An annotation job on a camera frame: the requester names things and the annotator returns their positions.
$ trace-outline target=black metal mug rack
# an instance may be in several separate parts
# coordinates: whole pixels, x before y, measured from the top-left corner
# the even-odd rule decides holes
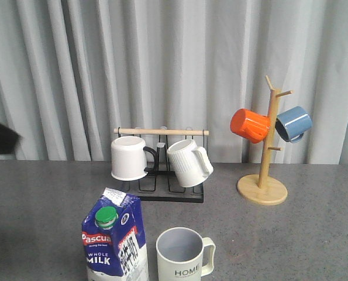
[[[135,135],[142,137],[142,135],[156,135],[157,144],[156,152],[160,162],[158,169],[148,174],[142,179],[134,181],[117,181],[116,189],[139,196],[143,201],[170,201],[170,202],[188,202],[188,203],[203,203],[204,202],[204,185],[203,183],[194,187],[181,187],[175,176],[175,172],[171,169],[170,160],[167,156],[167,149],[171,144],[168,136],[182,136],[183,138],[192,138],[195,136],[202,139],[203,147],[208,150],[208,141],[206,136],[209,131],[201,130],[195,131],[191,128],[186,130],[168,130],[167,127],[160,129],[114,129],[114,133],[118,137],[122,135]]]

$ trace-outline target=curtain fold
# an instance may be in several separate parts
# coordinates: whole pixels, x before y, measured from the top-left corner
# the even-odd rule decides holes
[[[111,159],[113,129],[207,129],[213,162],[261,159],[231,133],[273,86],[313,119],[273,163],[348,164],[348,1],[0,1],[0,159]],[[144,136],[149,146],[156,141]],[[170,138],[170,142],[180,137]]]

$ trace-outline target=gray countertop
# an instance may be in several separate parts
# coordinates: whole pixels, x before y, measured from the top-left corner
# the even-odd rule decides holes
[[[348,165],[271,165],[288,189],[277,206],[236,191],[259,165],[214,168],[202,204],[142,202],[151,281],[155,240],[177,226],[216,244],[204,281],[348,281]],[[0,160],[0,280],[86,280],[81,221],[113,185],[108,162]]]

